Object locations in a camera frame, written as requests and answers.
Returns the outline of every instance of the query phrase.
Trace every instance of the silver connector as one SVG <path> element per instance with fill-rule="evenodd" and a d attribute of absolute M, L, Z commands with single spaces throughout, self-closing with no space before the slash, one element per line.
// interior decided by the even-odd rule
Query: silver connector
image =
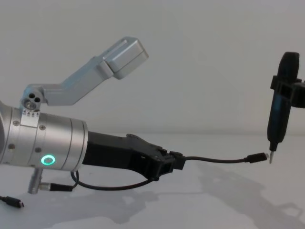
<path fill-rule="evenodd" d="M 269 164 L 272 163 L 272 160 L 273 160 L 273 156 L 274 156 L 275 152 L 274 151 L 271 151 L 270 152 L 270 158 L 269 158 Z"/>
<path fill-rule="evenodd" d="M 42 172 L 43 172 L 42 168 L 34 169 L 34 173 L 30 179 L 28 193 L 30 193 L 30 194 L 38 193 L 38 189 L 39 189 L 41 179 L 42 179 Z"/>
<path fill-rule="evenodd" d="M 42 182 L 39 185 L 39 190 L 41 190 L 41 191 L 50 191 L 50 189 L 51 189 L 51 183 Z"/>

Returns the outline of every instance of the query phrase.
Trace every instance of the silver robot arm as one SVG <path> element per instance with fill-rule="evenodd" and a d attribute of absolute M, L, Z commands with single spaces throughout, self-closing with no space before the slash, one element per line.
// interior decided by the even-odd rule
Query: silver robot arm
<path fill-rule="evenodd" d="M 147 58 L 138 39 L 124 37 L 61 84 L 28 85 L 20 108 L 0 102 L 0 164 L 35 168 L 31 194 L 45 187 L 41 183 L 43 169 L 76 171 L 86 154 L 86 123 L 41 113 L 41 104 L 73 105 L 104 80 L 124 78 Z"/>

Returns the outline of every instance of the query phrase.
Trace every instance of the white backdrop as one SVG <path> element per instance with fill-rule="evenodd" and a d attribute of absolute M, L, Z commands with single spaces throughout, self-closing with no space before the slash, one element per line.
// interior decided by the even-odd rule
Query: white backdrop
<path fill-rule="evenodd" d="M 149 60 L 73 107 L 45 112 L 100 132 L 265 133 L 269 89 L 285 51 L 301 54 L 303 0 L 1 0 L 0 98 L 18 106 L 29 83 L 60 83 L 123 36 Z M 305 133 L 293 110 L 291 134 Z"/>

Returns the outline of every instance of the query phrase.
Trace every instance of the silver metal bracket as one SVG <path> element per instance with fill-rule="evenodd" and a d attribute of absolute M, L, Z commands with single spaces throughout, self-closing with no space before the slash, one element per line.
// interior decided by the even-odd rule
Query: silver metal bracket
<path fill-rule="evenodd" d="M 24 90 L 20 105 L 26 115 L 22 116 L 25 125 L 36 122 L 29 119 L 40 110 L 41 103 L 49 106 L 73 105 L 112 76 L 122 79 L 141 65 L 148 54 L 140 41 L 124 37 L 101 55 L 91 58 L 83 67 L 60 84 L 30 84 Z"/>
<path fill-rule="evenodd" d="M 37 128 L 40 117 L 40 111 L 28 111 L 23 109 L 20 125 Z"/>

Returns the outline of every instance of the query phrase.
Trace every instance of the cable connector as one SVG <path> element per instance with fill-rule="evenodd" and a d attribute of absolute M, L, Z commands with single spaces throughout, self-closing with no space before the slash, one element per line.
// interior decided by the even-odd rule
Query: cable connector
<path fill-rule="evenodd" d="M 21 200 L 13 197 L 0 197 L 0 199 L 5 202 L 7 205 L 10 205 L 15 208 L 23 208 L 24 204 Z"/>
<path fill-rule="evenodd" d="M 182 153 L 171 151 L 170 155 L 175 158 L 173 168 L 182 170 L 185 164 L 185 156 Z"/>
<path fill-rule="evenodd" d="M 245 162 L 255 163 L 260 161 L 266 161 L 268 159 L 267 154 L 259 153 L 259 154 L 252 154 L 244 158 Z"/>
<path fill-rule="evenodd" d="M 43 191 L 59 191 L 59 192 L 72 192 L 74 186 L 61 185 L 54 183 L 41 183 L 39 189 Z"/>

